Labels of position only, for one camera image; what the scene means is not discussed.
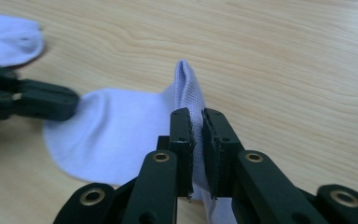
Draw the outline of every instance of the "black plastic bracket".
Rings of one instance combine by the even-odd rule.
[[[34,81],[19,80],[8,68],[0,67],[0,119],[12,114],[63,121],[75,114],[78,95],[68,88]]]

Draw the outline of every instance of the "wood grain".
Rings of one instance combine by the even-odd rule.
[[[358,191],[358,1],[0,0],[0,14],[43,29],[23,77],[156,92],[185,58],[246,148],[309,192]],[[50,160],[41,126],[0,121],[0,223],[50,223],[85,184]],[[178,223],[202,222],[200,204],[180,202]]]

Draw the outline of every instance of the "ribbed sock fabric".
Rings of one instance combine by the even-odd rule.
[[[43,48],[44,40],[37,22],[0,15],[0,66],[27,63]]]
[[[236,223],[230,199],[211,200],[202,147],[203,95],[187,63],[176,65],[174,82],[161,93],[103,89],[82,97],[76,114],[65,122],[47,121],[48,151],[74,177],[122,185],[139,174],[145,155],[159,135],[169,135],[170,114],[187,107],[193,123],[193,182],[201,192],[209,223]]]

